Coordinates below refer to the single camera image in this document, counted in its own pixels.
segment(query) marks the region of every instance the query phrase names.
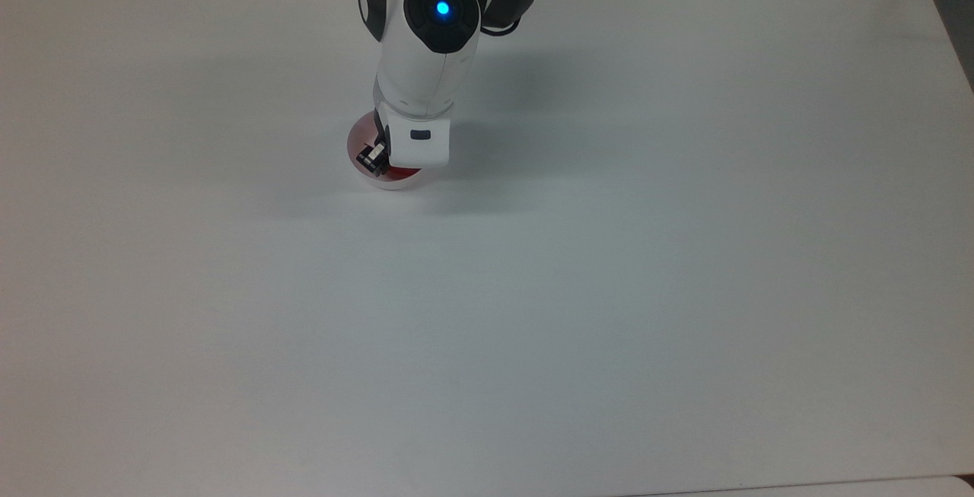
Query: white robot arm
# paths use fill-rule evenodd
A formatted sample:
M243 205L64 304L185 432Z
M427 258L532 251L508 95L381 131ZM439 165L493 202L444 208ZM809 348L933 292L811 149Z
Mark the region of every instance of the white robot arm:
M358 0L382 56L373 88L376 139L356 161L376 177L390 167L445 165L453 95L473 63L481 32L511 32L532 2Z

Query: white table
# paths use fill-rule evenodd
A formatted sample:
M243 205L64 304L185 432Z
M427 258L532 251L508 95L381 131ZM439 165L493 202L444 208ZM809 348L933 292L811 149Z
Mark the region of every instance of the white table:
M355 0L0 0L0 494L974 472L932 0L536 0L404 193L377 62Z

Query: black cable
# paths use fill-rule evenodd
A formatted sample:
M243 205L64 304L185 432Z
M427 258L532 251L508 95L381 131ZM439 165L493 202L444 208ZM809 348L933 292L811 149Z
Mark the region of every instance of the black cable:
M488 36L491 36L491 37L505 37L505 36L509 35L510 33L513 33L514 32L514 29L517 29L517 26L520 23L521 23L521 18L518 18L517 21L515 21L514 23L511 23L511 26L510 27L508 27L507 29L504 29L502 31L491 31L490 29L488 29L486 27L481 27L480 28L480 32L481 33L484 33L484 35L488 35Z

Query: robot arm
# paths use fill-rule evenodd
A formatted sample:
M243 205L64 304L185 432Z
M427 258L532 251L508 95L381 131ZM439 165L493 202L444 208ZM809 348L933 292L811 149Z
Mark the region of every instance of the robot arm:
M481 31L516 25L532 1L358 0L362 21L382 43L373 88L378 136L358 163L376 177L389 167L445 165L453 97Z

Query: table surface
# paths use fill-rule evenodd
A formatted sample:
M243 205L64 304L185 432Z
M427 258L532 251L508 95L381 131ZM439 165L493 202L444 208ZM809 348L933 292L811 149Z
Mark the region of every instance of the table surface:
M359 182L355 0L3 0L0 493L594 497L974 472L932 0L536 0Z

